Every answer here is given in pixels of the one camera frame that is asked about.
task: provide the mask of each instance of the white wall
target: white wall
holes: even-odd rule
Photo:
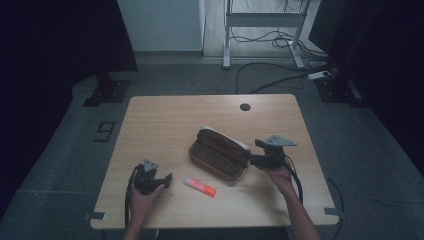
[[[202,51],[204,0],[118,0],[134,51]]]

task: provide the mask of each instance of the pencil case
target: pencil case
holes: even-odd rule
[[[231,182],[246,171],[251,151],[246,144],[203,126],[189,149],[189,155],[194,165]]]

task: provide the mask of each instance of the table hole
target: table hole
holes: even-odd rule
[[[247,104],[247,103],[243,103],[243,104],[241,104],[240,105],[240,109],[242,110],[242,111],[245,111],[245,112],[247,112],[247,111],[249,111],[250,110],[250,105],[249,104]]]

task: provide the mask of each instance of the power strip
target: power strip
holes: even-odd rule
[[[328,78],[328,77],[331,77],[331,73],[329,71],[322,71],[322,72],[309,74],[308,80],[317,80],[320,78]]]

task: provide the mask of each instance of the wooden table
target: wooden table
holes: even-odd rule
[[[243,103],[251,109],[242,111]],[[334,202],[293,95],[143,96],[132,98],[128,106],[94,210],[105,215],[92,219],[91,226],[124,228],[128,178],[144,158],[159,164],[156,178],[173,174],[146,228],[290,225],[283,196],[254,166],[228,184],[191,163],[188,150],[203,125],[249,145],[255,154],[263,151],[254,140],[274,133],[297,142],[285,147],[285,153],[297,169],[307,212],[314,224],[338,222],[337,216],[324,213],[324,208],[334,208]],[[217,194],[212,198],[184,185],[186,176],[216,188]]]

